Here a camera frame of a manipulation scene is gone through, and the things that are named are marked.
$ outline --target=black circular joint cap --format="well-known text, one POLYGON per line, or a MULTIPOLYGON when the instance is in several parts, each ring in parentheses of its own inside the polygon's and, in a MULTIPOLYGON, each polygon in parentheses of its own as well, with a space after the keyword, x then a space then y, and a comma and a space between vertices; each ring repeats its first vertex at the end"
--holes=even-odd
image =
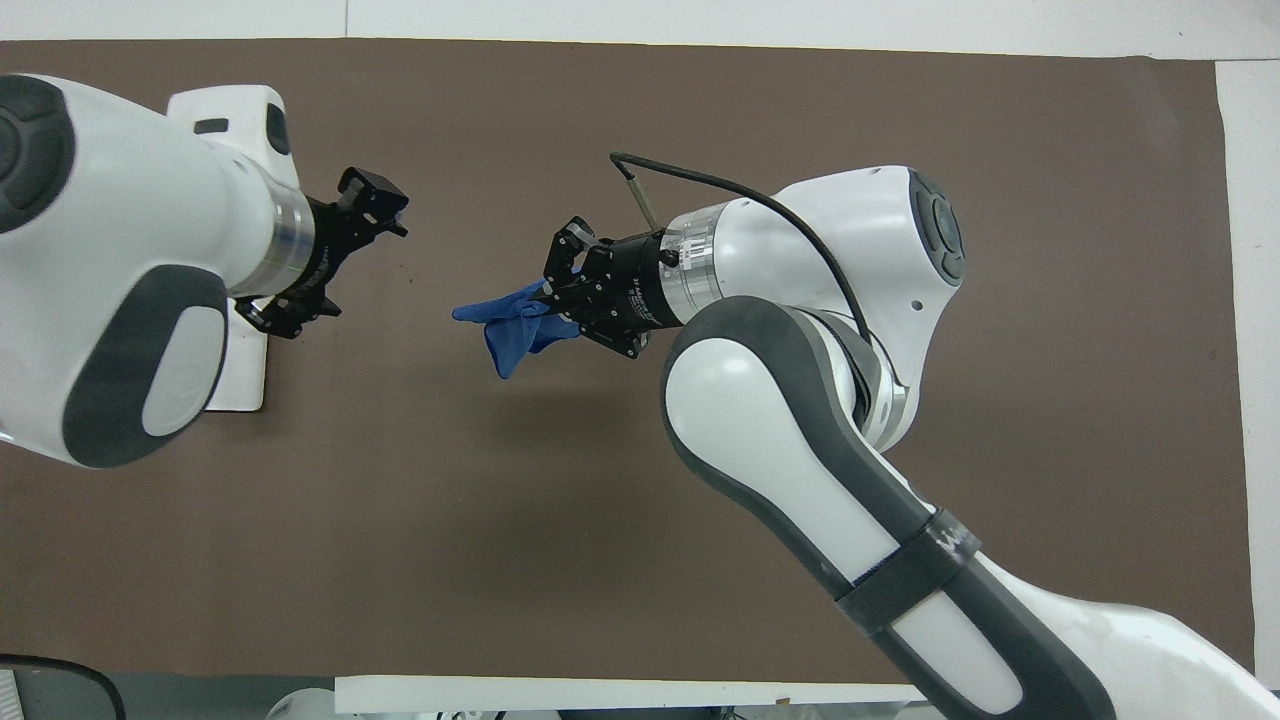
POLYGON ((63 91, 33 77, 0 76, 0 233, 49 208, 67 186, 74 158, 63 91))
POLYGON ((909 192, 924 254, 943 281, 959 286, 964 279, 964 240, 951 202, 942 195, 938 183, 915 170, 911 170, 909 192))
POLYGON ((280 155, 289 154, 289 128, 284 124, 284 110, 271 102, 266 104, 266 141, 280 155))

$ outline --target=black cable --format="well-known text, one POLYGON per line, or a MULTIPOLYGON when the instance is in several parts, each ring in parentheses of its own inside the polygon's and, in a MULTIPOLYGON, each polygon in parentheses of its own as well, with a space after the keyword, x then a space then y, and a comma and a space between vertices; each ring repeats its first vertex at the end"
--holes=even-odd
POLYGON ((115 687, 115 683, 110 678, 99 673, 97 670, 81 665, 78 662, 70 662, 68 660, 56 660, 54 657, 40 657, 35 655, 12 655, 8 652, 0 652, 0 665, 26 665, 28 667, 40 667, 44 670, 64 670, 81 678, 92 680, 100 688, 106 691, 106 696, 111 698, 111 710, 115 711, 115 720, 124 719, 124 698, 120 697, 120 691, 115 687))
POLYGON ((813 249, 818 251, 818 255, 822 256, 822 261, 827 264, 827 269, 831 270, 832 277, 836 278, 836 284, 840 287, 840 292, 845 296, 845 302, 849 304, 849 311, 854 316, 854 324, 858 325, 858 334, 861 336, 861 338, 865 340, 868 345, 872 343, 872 332, 867 327, 867 319, 863 318, 863 309, 861 306, 858 305, 858 297, 854 295, 852 286, 849 284, 849 278, 845 277, 845 270, 841 269, 840 263, 836 260, 836 256, 832 255, 827 245, 822 241, 822 238, 818 237, 818 233, 815 233, 813 228, 809 227, 809 223, 805 223, 803 219, 800 219, 800 215, 792 213, 790 208, 769 197, 768 195, 764 195, 763 192, 746 187, 745 184, 740 184, 733 181, 719 178, 708 173, 689 170, 686 168, 677 168, 676 165, 668 165, 666 163, 659 163, 657 160, 650 160, 648 158, 641 158, 639 155, 631 155, 628 152, 609 152, 609 160, 613 161, 613 167, 616 167, 618 172, 622 173, 622 177, 626 178, 627 181, 635 179, 635 174, 631 170, 628 170, 626 165, 635 165, 637 168, 645 168, 655 173, 662 173, 664 176, 671 176, 681 179, 698 182, 701 184, 709 184, 712 187, 718 187, 721 190, 727 190, 728 192, 740 195, 742 197, 746 197, 748 200, 754 200, 755 202, 759 202, 760 205, 764 205, 769 210, 773 210, 774 213, 781 215, 782 219, 791 223, 794 228, 800 231, 800 234, 803 234, 805 240, 808 240, 809 243, 813 245, 813 249))

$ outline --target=blue cloth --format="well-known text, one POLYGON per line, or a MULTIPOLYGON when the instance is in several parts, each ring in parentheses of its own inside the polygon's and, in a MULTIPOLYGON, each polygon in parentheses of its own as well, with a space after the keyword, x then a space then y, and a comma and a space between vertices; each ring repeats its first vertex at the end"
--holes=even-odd
POLYGON ((559 315, 543 315, 548 305, 530 300, 543 281, 485 302, 453 309, 453 319, 484 323, 484 341, 498 377, 507 379, 526 354, 539 354, 558 340, 577 337, 577 323, 559 315))

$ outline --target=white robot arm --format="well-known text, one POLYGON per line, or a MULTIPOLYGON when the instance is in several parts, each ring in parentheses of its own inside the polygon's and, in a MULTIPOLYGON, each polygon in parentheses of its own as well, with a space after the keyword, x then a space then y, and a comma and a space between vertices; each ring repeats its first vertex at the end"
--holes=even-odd
POLYGON ((352 168, 339 191, 300 190, 271 88, 183 92, 160 115, 0 76, 0 439, 88 468, 166 443, 216 384, 227 297, 296 337, 339 313, 324 286, 347 254, 404 234, 387 179, 352 168))
POLYGON ((1275 696, 1172 618, 1009 574, 881 455, 914 418, 929 338, 964 277, 941 190, 887 167, 774 199, 836 263, 759 199, 603 249, 575 218, 558 238, 590 249, 590 287, 622 279, 588 292, 594 305, 570 295, 584 283, 563 274, 553 245, 553 310, 585 319, 588 337, 604 325, 600 341, 630 340, 611 346, 634 356, 648 329, 686 325, 662 392, 685 464, 768 525, 952 720, 1280 719, 1275 696), (591 252, 612 264, 593 266, 591 252))

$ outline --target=brown surface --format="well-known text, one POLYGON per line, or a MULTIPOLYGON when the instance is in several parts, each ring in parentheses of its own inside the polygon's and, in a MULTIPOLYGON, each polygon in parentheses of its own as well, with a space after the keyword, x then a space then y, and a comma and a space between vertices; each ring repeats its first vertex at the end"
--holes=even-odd
MULTIPOLYGON (((891 459, 1012 571, 1172 612, 1252 661, 1210 63, 413 41, 0 46, 163 109, 262 82, 303 187, 412 197, 268 405, 90 473, 0 447, 0 647, 110 670, 896 682, 662 430, 672 333, 499 382, 451 307, 573 214, 643 227, 628 150, 767 191, 881 163, 950 190, 970 275, 891 459)), ((719 195, 653 181, 669 217, 719 195)), ((180 227, 180 219, 175 222, 180 227)))

